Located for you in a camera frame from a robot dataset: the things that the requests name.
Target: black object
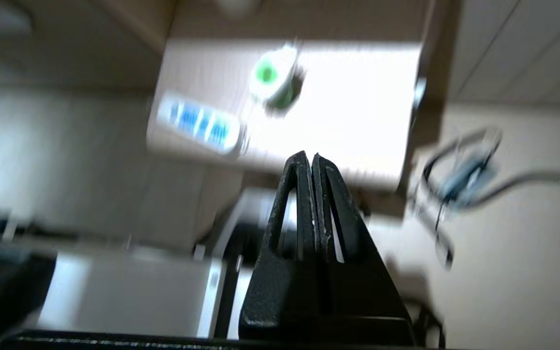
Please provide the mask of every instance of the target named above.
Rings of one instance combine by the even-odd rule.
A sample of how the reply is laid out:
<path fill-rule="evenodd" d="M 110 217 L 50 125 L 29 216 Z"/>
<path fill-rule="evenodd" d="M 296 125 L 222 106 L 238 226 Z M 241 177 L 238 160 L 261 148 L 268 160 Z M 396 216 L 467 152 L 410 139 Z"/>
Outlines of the black object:
<path fill-rule="evenodd" d="M 280 234 L 289 192 L 297 232 Z M 336 259 L 333 221 L 344 263 Z M 293 249 L 286 249 L 291 242 Z M 304 152 L 280 178 L 239 324 L 241 339 L 415 344 L 411 319 L 349 190 L 329 160 Z"/>
<path fill-rule="evenodd" d="M 495 188 L 490 190 L 488 193 L 484 193 L 483 195 L 480 195 L 478 198 L 474 198 L 469 202 L 455 202 L 456 197 L 445 195 L 445 193 L 441 193 L 440 190 L 438 190 L 438 187 L 435 184 L 433 184 L 430 180 L 431 171 L 433 170 L 433 167 L 436 165 L 436 163 L 440 161 L 442 158 L 457 151 L 458 149 L 465 148 L 467 146 L 470 146 L 471 144 L 482 142 L 485 135 L 489 133 L 489 130 L 490 129 L 488 128 L 480 129 L 478 131 L 475 131 L 471 134 L 462 137 L 458 141 L 451 142 L 451 144 L 444 146 L 444 148 L 442 148 L 433 157 L 431 157 L 431 159 L 429 159 L 429 161 L 425 164 L 425 168 L 422 170 L 422 184 L 425 186 L 425 188 L 427 189 L 431 197 L 436 198 L 437 201 L 440 202 L 440 204 L 442 204 L 443 206 L 448 206 L 449 204 L 455 204 L 455 209 L 467 210 L 467 209 L 473 209 L 482 206 L 483 204 L 486 204 L 489 201 L 496 199 L 496 197 L 508 191 L 509 189 L 515 188 L 516 186 L 522 184 L 527 184 L 530 182 L 547 182 L 547 183 L 560 184 L 560 170 L 557 171 L 539 170 L 539 171 L 524 173 L 521 175 L 516 175 L 511 179 L 502 182 L 502 184 L 495 186 Z M 486 155 L 484 162 L 482 162 L 482 164 L 477 165 L 477 169 L 483 170 L 486 168 L 487 164 L 489 163 L 494 153 L 496 153 L 496 150 L 500 146 L 500 141 L 501 139 L 499 137 L 496 140 L 493 148 L 488 153 L 488 155 Z M 470 177 L 467 177 L 465 179 L 465 182 L 462 183 L 461 186 L 467 187 L 469 180 Z"/>
<path fill-rule="evenodd" d="M 143 336 L 86 332 L 26 331 L 0 344 L 0 350 L 399 350 L 389 346 L 347 344 L 300 344 L 290 339 L 280 342 L 231 341 L 186 337 Z"/>
<path fill-rule="evenodd" d="M 0 248 L 0 334 L 44 303 L 55 260 Z"/>

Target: black cable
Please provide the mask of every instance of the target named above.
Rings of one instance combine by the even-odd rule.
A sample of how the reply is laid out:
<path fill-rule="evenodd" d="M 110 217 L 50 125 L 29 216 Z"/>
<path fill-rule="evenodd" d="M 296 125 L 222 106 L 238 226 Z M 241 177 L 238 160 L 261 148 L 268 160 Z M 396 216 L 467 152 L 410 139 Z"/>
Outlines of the black cable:
<path fill-rule="evenodd" d="M 482 130 L 477 131 L 475 133 L 471 133 L 470 135 L 462 138 L 461 140 L 458 140 L 456 142 L 452 142 L 451 144 L 442 148 L 442 150 L 440 150 L 438 153 L 436 153 L 436 155 L 433 156 L 427 162 L 427 164 L 425 164 L 425 168 L 422 171 L 422 183 L 424 184 L 425 188 L 427 188 L 427 191 L 429 192 L 429 194 L 432 197 L 435 197 L 438 200 L 438 202 L 440 202 L 441 204 L 444 204 L 446 206 L 446 205 L 449 204 L 449 202 L 451 200 L 445 198 L 436 189 L 436 187 L 431 183 L 431 181 L 429 181 L 429 177 L 431 175 L 431 171 L 433 170 L 433 166 L 440 159 L 442 159 L 443 157 L 445 157 L 449 153 L 455 151 L 456 149 L 462 148 L 462 147 L 465 147 L 465 146 L 469 146 L 471 144 L 478 143 L 478 142 L 482 141 L 484 139 L 485 135 L 488 132 L 489 132 L 489 129 L 482 129 Z M 488 154 L 488 156 L 485 159 L 485 164 L 487 164 L 487 162 L 489 162 L 489 160 L 491 160 L 491 157 L 496 152 L 496 149 L 498 149 L 498 146 L 500 146 L 500 140 L 496 141 L 495 146 L 493 147 L 493 149 L 491 150 L 491 152 Z M 491 190 L 490 192 L 488 192 L 485 195 L 482 195 L 479 198 L 476 198 L 476 199 L 474 199 L 470 202 L 457 203 L 457 206 L 455 208 L 458 209 L 458 210 L 466 210 L 466 209 L 476 208 L 478 206 L 486 204 L 487 202 L 495 199 L 498 195 L 501 195 L 505 191 L 508 191 L 509 189 L 511 189 L 515 186 L 518 186 L 520 184 L 525 184 L 527 182 L 558 182 L 558 183 L 560 183 L 560 171 L 533 171 L 533 172 L 525 173 L 523 175 L 518 175 L 514 178 L 511 178 L 511 179 L 505 181 L 500 186 L 497 186 L 495 189 Z"/>
<path fill-rule="evenodd" d="M 418 206 L 416 212 L 420 217 L 420 221 L 422 221 L 422 223 L 429 228 L 429 232 L 434 236 L 434 241 L 436 242 L 436 252 L 439 252 L 441 248 L 441 250 L 445 254 L 443 264 L 446 268 L 450 269 L 451 266 L 453 266 L 453 259 L 455 257 L 453 242 L 451 242 L 451 240 L 445 233 L 441 233 L 439 230 L 437 232 L 436 230 L 433 230 L 432 228 L 436 226 L 434 219 L 429 216 L 426 209 L 422 208 L 422 206 L 418 204 L 415 197 L 412 199 L 412 201 L 414 201 L 414 205 Z"/>
<path fill-rule="evenodd" d="M 440 226 L 440 217 L 442 216 L 442 208 L 444 208 L 444 202 L 440 203 L 440 209 L 438 209 L 436 217 L 436 226 L 434 231 L 436 231 L 436 241 L 440 241 L 440 232 L 438 232 L 438 226 Z"/>

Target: white floor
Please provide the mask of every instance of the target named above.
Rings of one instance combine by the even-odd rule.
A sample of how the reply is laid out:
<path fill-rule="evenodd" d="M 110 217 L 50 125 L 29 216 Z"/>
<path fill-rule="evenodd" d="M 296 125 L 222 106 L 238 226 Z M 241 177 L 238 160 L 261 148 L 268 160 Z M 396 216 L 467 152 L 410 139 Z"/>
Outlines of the white floor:
<path fill-rule="evenodd" d="M 0 89 L 0 212 L 189 250 L 205 167 L 146 150 L 145 95 Z"/>

